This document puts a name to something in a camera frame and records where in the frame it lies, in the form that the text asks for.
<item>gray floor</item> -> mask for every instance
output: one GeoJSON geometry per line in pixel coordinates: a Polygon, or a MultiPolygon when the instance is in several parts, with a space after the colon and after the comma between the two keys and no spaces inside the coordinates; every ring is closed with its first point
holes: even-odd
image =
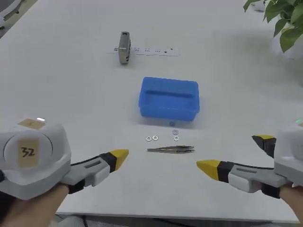
{"type": "MultiPolygon", "coordinates": [[[[13,15],[9,20],[6,21],[5,29],[0,30],[0,38],[31,8],[37,0],[25,0],[19,9],[19,14],[13,15]]],[[[62,218],[66,216],[55,216],[54,220],[60,222],[62,218]]],[[[165,223],[163,221],[157,221],[153,218],[113,218],[113,217],[90,217],[92,219],[98,219],[112,224],[125,225],[129,227],[175,227],[174,224],[165,223]]],[[[252,222],[235,222],[235,221],[210,221],[210,220],[180,220],[170,219],[175,223],[180,223],[192,227],[248,227],[256,223],[252,222]]],[[[279,223],[280,227],[295,227],[296,224],[279,223]]]]}

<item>metal washer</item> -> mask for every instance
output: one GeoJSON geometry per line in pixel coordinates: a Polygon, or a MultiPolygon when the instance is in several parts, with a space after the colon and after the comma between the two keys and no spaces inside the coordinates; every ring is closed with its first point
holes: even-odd
{"type": "Polygon", "coordinates": [[[178,131],[177,129],[174,129],[174,130],[172,131],[172,134],[173,134],[173,135],[178,135],[178,134],[179,134],[179,131],[178,131]]]}
{"type": "Polygon", "coordinates": [[[152,139],[153,139],[153,140],[158,140],[159,137],[158,137],[158,136],[152,136],[152,139]]]}

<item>plant leaf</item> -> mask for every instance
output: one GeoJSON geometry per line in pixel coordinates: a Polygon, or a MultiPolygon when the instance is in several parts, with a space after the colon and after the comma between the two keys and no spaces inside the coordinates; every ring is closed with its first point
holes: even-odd
{"type": "Polygon", "coordinates": [[[268,4],[265,10],[267,22],[269,23],[273,18],[278,16],[285,7],[290,6],[285,1],[278,1],[276,4],[268,4]]]}
{"type": "Polygon", "coordinates": [[[296,0],[286,0],[289,4],[294,5],[296,0]]]}
{"type": "Polygon", "coordinates": [[[266,9],[265,9],[263,21],[264,21],[265,18],[266,18],[266,14],[267,14],[267,12],[268,12],[268,9],[269,9],[273,4],[274,4],[274,3],[273,3],[272,1],[269,1],[268,5],[267,5],[267,7],[266,7],[266,9]]]}
{"type": "Polygon", "coordinates": [[[279,34],[279,32],[284,28],[285,24],[287,23],[286,19],[279,19],[275,26],[274,37],[279,34]]]}
{"type": "Polygon", "coordinates": [[[296,20],[296,22],[294,22],[292,25],[295,26],[295,27],[300,27],[300,26],[302,26],[302,25],[303,25],[303,15],[300,16],[300,17],[296,20]]]}
{"type": "Polygon", "coordinates": [[[303,3],[295,6],[290,23],[294,23],[300,16],[303,15],[303,3]]]}
{"type": "Polygon", "coordinates": [[[246,12],[246,10],[248,9],[248,7],[250,6],[251,3],[254,3],[254,2],[257,2],[257,1],[261,1],[261,0],[247,0],[245,5],[243,6],[244,12],[246,12]]]}
{"type": "Polygon", "coordinates": [[[303,34],[303,27],[288,29],[281,34],[280,45],[282,51],[285,52],[291,48],[295,41],[303,34]]]}

